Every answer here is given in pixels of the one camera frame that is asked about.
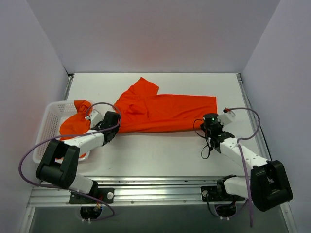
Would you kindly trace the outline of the orange t-shirt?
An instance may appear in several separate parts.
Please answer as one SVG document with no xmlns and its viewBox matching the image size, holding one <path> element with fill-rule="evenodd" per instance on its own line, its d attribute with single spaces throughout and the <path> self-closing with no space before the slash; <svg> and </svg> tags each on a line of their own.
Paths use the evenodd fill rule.
<svg viewBox="0 0 311 233">
<path fill-rule="evenodd" d="M 84 134 L 90 130 L 90 121 L 85 119 L 87 109 L 92 105 L 87 100 L 75 100 L 76 112 L 60 126 L 60 135 Z"/>
<path fill-rule="evenodd" d="M 158 94 L 159 87 L 141 77 L 114 106 L 121 112 L 120 133 L 169 133 L 199 129 L 193 123 L 217 113 L 215 96 Z"/>
</svg>

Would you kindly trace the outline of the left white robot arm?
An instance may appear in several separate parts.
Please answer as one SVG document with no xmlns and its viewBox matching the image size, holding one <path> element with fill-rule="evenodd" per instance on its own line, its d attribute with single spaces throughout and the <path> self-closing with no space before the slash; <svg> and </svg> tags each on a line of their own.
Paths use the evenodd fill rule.
<svg viewBox="0 0 311 233">
<path fill-rule="evenodd" d="M 41 181 L 71 191 L 80 192 L 86 203 L 94 203 L 102 194 L 98 183 L 77 173 L 79 157 L 89 151 L 111 142 L 120 128 L 121 116 L 108 111 L 98 118 L 94 110 L 91 120 L 97 123 L 87 131 L 86 136 L 77 136 L 60 141 L 51 140 L 36 170 L 36 177 Z"/>
</svg>

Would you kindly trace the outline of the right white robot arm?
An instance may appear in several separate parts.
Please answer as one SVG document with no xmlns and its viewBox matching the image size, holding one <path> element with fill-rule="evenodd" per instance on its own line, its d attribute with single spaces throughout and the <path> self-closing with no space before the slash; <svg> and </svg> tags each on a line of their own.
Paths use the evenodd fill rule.
<svg viewBox="0 0 311 233">
<path fill-rule="evenodd" d="M 293 193 L 284 165 L 278 160 L 269 161 L 259 156 L 232 133 L 223 130 L 234 118 L 232 111 L 221 115 L 209 113 L 203 116 L 200 125 L 209 151 L 216 150 L 244 169 L 244 178 L 229 175 L 219 179 L 216 196 L 221 200 L 231 196 L 250 199 L 262 212 L 291 201 Z"/>
</svg>

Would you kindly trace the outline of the orange t-shirt in basket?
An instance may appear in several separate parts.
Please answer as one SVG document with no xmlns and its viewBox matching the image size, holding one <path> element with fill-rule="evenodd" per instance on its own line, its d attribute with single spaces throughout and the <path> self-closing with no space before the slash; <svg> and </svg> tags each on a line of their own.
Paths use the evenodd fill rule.
<svg viewBox="0 0 311 233">
<path fill-rule="evenodd" d="M 75 100 L 76 112 L 60 126 L 60 135 L 84 134 L 90 130 L 90 121 L 85 119 L 87 109 L 92 105 L 87 100 Z"/>
</svg>

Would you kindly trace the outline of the white plastic basket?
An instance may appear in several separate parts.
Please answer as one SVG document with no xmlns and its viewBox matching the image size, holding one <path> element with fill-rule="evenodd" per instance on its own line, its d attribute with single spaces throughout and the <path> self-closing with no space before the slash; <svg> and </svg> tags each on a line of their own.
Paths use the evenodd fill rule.
<svg viewBox="0 0 311 233">
<path fill-rule="evenodd" d="M 48 104 L 45 109 L 39 133 L 36 139 L 36 144 L 49 139 L 51 137 L 60 135 L 59 129 L 62 123 L 69 117 L 76 114 L 78 111 L 74 105 L 74 100 L 56 101 Z M 40 163 L 42 156 L 46 150 L 47 143 L 39 146 L 33 151 L 33 161 Z M 84 162 L 88 159 L 90 152 L 79 157 L 79 162 Z"/>
</svg>

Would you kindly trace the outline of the right aluminium side rail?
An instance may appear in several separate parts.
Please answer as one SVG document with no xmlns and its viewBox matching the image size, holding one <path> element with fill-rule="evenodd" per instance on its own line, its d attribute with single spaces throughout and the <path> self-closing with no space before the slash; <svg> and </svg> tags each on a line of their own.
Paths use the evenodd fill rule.
<svg viewBox="0 0 311 233">
<path fill-rule="evenodd" d="M 238 74 L 236 74 L 236 76 L 237 76 L 239 87 L 240 87 L 240 90 L 242 93 L 242 97 L 244 100 L 245 107 L 252 109 L 253 107 L 251 105 L 251 102 L 248 98 L 245 87 L 243 85 L 242 75 L 240 73 L 238 73 Z M 251 111 L 248 111 L 248 110 L 244 110 L 244 112 L 247 112 L 252 130 L 253 130 L 253 132 L 255 132 L 257 129 L 257 126 L 258 126 L 258 118 L 257 118 L 256 114 L 251 112 Z M 263 134 L 261 128 L 259 129 L 257 134 L 252 139 L 243 140 L 242 144 L 247 146 L 250 150 L 252 150 L 256 154 L 260 155 L 261 157 L 264 157 L 269 161 L 272 160 L 272 157 L 270 155 L 270 152 L 269 152 L 269 149 L 268 149 L 268 146 L 267 146 L 267 143 L 266 143 L 266 140 L 265 140 L 265 137 L 264 137 L 264 134 Z"/>
</svg>

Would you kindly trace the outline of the aluminium side rail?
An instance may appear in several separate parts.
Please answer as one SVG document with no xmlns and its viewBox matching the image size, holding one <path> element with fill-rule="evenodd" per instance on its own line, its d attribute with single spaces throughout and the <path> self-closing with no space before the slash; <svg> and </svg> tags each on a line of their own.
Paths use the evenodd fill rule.
<svg viewBox="0 0 311 233">
<path fill-rule="evenodd" d="M 69 95 L 69 92 L 70 92 L 70 88 L 71 88 L 71 85 L 72 85 L 73 78 L 74 78 L 74 74 L 69 74 L 69 78 L 68 78 L 68 82 L 67 82 L 67 85 L 66 85 L 66 88 L 65 88 L 63 100 L 67 100 L 68 99 L 68 95 Z"/>
<path fill-rule="evenodd" d="M 240 73 L 238 73 L 238 74 L 236 74 L 236 76 L 237 76 L 239 87 L 240 87 L 240 90 L 242 93 L 242 97 L 244 100 L 245 107 L 252 109 L 253 107 L 251 105 L 251 102 L 248 98 L 245 87 L 243 85 L 242 75 Z M 247 112 L 252 130 L 253 130 L 253 132 L 255 132 L 257 129 L 257 126 L 258 126 L 258 118 L 257 118 L 256 114 L 251 112 L 251 111 L 248 111 L 248 110 L 244 110 L 244 112 Z M 252 150 L 256 154 L 260 155 L 261 157 L 264 157 L 269 161 L 272 160 L 272 157 L 270 155 L 270 152 L 269 152 L 269 149 L 268 149 L 268 146 L 267 146 L 267 143 L 266 143 L 266 140 L 265 140 L 265 137 L 264 137 L 264 134 L 263 134 L 261 128 L 259 129 L 257 134 L 252 139 L 243 140 L 242 144 L 247 146 L 250 150 Z"/>
</svg>

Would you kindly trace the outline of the left aluminium side rail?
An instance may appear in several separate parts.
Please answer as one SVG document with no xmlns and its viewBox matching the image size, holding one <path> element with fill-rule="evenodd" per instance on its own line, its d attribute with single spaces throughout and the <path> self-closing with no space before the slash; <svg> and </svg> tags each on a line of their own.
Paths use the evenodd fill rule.
<svg viewBox="0 0 311 233">
<path fill-rule="evenodd" d="M 69 92 L 70 92 L 70 88 L 71 88 L 71 85 L 72 85 L 73 78 L 74 78 L 74 74 L 69 74 L 69 78 L 68 78 L 68 82 L 67 82 L 67 85 L 66 85 L 66 88 L 65 88 L 63 100 L 67 100 L 68 99 L 68 95 L 69 95 Z"/>
</svg>

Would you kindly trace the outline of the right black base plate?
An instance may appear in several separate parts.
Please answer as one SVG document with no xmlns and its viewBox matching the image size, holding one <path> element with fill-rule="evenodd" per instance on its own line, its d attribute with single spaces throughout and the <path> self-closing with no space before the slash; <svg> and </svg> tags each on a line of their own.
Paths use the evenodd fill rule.
<svg viewBox="0 0 311 233">
<path fill-rule="evenodd" d="M 201 198 L 203 202 L 233 202 L 245 201 L 245 198 L 237 195 L 223 194 L 217 186 L 201 186 Z"/>
</svg>

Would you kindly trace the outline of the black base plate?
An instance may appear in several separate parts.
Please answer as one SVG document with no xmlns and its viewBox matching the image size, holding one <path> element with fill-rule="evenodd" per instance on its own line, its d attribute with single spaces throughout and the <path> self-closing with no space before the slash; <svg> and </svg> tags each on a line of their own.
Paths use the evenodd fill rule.
<svg viewBox="0 0 311 233">
<path fill-rule="evenodd" d="M 201 198 L 203 202 L 233 202 L 245 201 L 245 198 L 237 195 L 223 194 L 217 186 L 201 186 Z"/>
<path fill-rule="evenodd" d="M 103 201 L 107 204 L 114 202 L 115 189 L 111 187 L 99 188 L 97 193 L 93 196 L 91 194 L 84 194 L 79 192 L 72 192 L 70 195 L 70 204 L 96 204 Z"/>
</svg>

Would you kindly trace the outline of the aluminium front rail frame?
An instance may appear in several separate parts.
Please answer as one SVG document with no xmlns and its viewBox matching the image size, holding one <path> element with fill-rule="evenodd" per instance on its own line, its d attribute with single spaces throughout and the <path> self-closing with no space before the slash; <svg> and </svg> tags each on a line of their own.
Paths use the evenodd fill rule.
<svg viewBox="0 0 311 233">
<path fill-rule="evenodd" d="M 112 206 L 202 204 L 202 186 L 216 184 L 218 177 L 108 177 L 93 176 L 99 187 L 114 188 Z M 28 207 L 70 206 L 70 192 L 34 187 Z"/>
</svg>

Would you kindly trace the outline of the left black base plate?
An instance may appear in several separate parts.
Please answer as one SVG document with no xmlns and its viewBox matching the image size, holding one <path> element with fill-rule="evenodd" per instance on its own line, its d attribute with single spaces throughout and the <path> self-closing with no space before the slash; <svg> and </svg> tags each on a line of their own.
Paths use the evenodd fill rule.
<svg viewBox="0 0 311 233">
<path fill-rule="evenodd" d="M 70 195 L 70 204 L 96 204 L 103 201 L 107 204 L 114 202 L 115 189 L 111 187 L 99 188 L 97 193 L 93 196 L 91 194 L 84 194 L 79 192 L 72 192 Z"/>
</svg>

